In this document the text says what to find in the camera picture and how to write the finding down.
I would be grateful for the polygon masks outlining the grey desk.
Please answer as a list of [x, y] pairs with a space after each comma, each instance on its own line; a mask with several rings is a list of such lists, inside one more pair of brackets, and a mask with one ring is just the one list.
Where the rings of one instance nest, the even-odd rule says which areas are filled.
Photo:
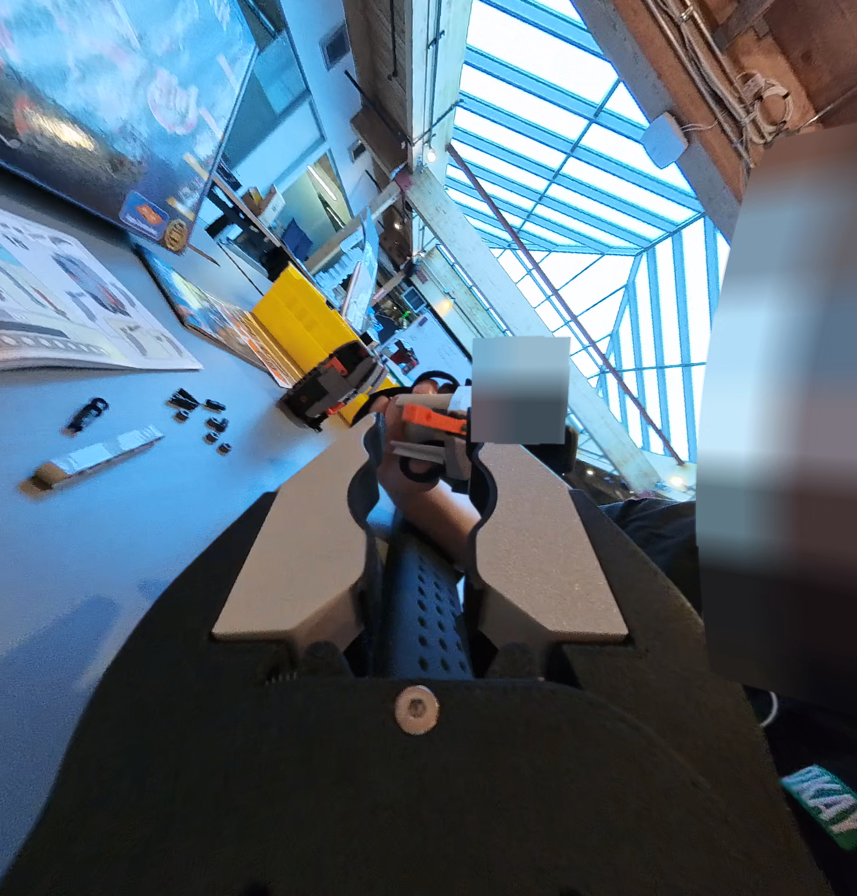
[[[77, 722], [152, 603], [261, 494], [348, 430], [317, 433], [276, 406], [268, 375], [186, 330], [128, 236], [0, 168], [0, 208], [78, 239], [202, 364], [191, 373], [34, 369], [0, 374], [0, 877], [31, 831]], [[227, 406], [227, 456], [202, 442], [182, 388]], [[109, 409], [65, 425], [94, 397]], [[137, 428], [162, 442], [63, 490], [17, 486], [43, 463]]]

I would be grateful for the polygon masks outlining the closed instruction booklet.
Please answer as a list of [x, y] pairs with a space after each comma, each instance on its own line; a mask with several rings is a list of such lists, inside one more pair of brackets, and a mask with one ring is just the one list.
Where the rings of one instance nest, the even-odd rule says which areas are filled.
[[134, 244], [133, 251], [184, 327], [264, 371], [278, 387], [288, 389], [302, 378], [300, 367], [252, 313], [200, 289], [149, 249]]

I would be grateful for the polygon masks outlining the grey orange toy model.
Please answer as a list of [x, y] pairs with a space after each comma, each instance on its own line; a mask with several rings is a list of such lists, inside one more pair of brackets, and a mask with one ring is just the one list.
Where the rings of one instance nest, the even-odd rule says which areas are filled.
[[376, 391], [386, 373], [386, 364], [363, 342], [345, 342], [304, 374], [276, 406], [300, 425], [321, 432], [329, 417]]

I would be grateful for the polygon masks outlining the orange toy beam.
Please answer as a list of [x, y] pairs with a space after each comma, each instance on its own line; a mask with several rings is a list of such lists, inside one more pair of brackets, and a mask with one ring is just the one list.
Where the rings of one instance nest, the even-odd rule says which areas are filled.
[[468, 423], [464, 418], [454, 417], [412, 402], [406, 403], [402, 407], [402, 421], [407, 426], [422, 427], [458, 437], [467, 435]]

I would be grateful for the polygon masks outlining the white ceiling box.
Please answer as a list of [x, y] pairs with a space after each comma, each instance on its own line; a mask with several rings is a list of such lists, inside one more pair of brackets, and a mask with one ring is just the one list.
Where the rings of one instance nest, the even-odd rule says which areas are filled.
[[690, 146], [687, 132], [669, 112], [651, 120], [641, 135], [640, 145], [651, 163], [664, 170], [676, 164]]

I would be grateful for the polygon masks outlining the long grey toy beam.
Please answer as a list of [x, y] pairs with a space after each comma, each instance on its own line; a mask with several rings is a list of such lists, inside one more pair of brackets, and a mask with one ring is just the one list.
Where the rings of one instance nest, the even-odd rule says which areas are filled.
[[19, 483], [19, 492], [39, 496], [73, 487], [99, 473], [139, 456], [162, 442], [165, 433], [154, 426], [137, 428], [76, 449], [43, 463]]

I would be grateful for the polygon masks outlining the background long table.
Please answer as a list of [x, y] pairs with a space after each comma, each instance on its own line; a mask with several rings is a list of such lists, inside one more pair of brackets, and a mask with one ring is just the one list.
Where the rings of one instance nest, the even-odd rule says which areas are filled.
[[240, 234], [232, 244], [265, 270], [282, 270], [292, 262], [287, 246], [262, 221], [261, 204], [250, 193], [239, 196], [226, 177], [217, 173], [212, 175], [207, 199], [220, 210], [218, 217], [205, 227], [210, 238], [217, 240], [221, 233], [235, 226]]

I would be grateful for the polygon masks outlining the black toy axle pin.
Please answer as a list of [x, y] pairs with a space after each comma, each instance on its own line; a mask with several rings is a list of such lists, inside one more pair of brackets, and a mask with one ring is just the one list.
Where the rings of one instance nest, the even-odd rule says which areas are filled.
[[76, 411], [73, 417], [65, 425], [63, 432], [70, 436], [85, 431], [95, 420], [98, 420], [109, 409], [109, 402], [101, 397], [89, 399], [85, 405]]

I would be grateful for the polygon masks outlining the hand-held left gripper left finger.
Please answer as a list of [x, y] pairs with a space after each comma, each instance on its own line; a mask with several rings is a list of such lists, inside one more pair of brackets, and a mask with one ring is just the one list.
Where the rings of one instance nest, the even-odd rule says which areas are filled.
[[345, 652], [369, 626], [381, 561], [368, 517], [379, 500], [383, 417], [346, 431], [276, 492], [212, 636]]

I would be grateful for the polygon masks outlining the yellow plastic bin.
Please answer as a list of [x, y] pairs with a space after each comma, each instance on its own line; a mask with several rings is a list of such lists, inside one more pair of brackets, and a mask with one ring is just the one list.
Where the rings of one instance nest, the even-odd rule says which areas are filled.
[[[376, 353], [294, 267], [288, 267], [279, 275], [255, 306], [253, 316], [300, 367], [303, 376], [345, 342], [360, 340]], [[374, 393], [389, 386], [390, 379], [386, 374], [371, 395], [358, 396], [329, 418], [339, 417], [353, 426], [356, 415]]]

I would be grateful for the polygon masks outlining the toy building set box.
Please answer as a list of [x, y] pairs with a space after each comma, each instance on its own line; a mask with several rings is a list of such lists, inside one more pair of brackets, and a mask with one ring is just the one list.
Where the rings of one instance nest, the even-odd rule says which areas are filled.
[[0, 166], [184, 252], [259, 54], [258, 13], [0, 1]]

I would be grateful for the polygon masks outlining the person's black shirt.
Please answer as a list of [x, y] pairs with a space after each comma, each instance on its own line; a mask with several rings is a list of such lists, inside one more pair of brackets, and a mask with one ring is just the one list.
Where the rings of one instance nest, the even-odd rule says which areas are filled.
[[[703, 613], [695, 503], [642, 492], [602, 512]], [[857, 717], [745, 687], [783, 795], [835, 894], [857, 895]]]

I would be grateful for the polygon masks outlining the black perforated chair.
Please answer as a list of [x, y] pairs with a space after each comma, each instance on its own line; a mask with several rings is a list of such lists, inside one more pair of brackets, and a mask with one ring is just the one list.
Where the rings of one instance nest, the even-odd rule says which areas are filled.
[[374, 676], [474, 678], [459, 583], [455, 566], [412, 527], [394, 534], [383, 571]]

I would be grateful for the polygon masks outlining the open instruction booklet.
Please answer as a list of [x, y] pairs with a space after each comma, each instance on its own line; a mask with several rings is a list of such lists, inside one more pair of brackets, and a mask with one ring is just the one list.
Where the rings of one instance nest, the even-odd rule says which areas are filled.
[[0, 372], [54, 366], [202, 369], [77, 239], [0, 209]]

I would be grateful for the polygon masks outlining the person's right hand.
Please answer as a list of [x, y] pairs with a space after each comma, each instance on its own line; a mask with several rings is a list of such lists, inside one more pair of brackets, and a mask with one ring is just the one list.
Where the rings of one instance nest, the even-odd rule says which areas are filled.
[[431, 515], [445, 513], [449, 490], [445, 484], [420, 484], [408, 479], [400, 470], [400, 458], [393, 452], [394, 442], [402, 442], [403, 403], [405, 394], [381, 394], [372, 406], [384, 421], [383, 460], [378, 468], [378, 481], [395, 508], [413, 524], [426, 525]]

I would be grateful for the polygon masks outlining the cluster of small black connectors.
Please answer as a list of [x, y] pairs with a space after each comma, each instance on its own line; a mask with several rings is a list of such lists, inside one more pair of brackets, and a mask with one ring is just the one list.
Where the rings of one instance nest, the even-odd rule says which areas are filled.
[[169, 396], [167, 406], [173, 409], [173, 419], [178, 423], [188, 422], [195, 412], [201, 410], [205, 414], [202, 442], [213, 447], [221, 456], [227, 456], [233, 451], [233, 446], [224, 438], [230, 425], [226, 416], [226, 404], [216, 399], [199, 400], [187, 390], [179, 388]]

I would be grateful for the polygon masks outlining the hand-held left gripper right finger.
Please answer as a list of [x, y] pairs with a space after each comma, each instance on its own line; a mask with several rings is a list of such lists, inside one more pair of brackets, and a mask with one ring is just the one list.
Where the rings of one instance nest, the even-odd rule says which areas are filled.
[[484, 443], [488, 505], [472, 533], [478, 630], [545, 659], [557, 644], [620, 645], [628, 627], [567, 484], [526, 448]]

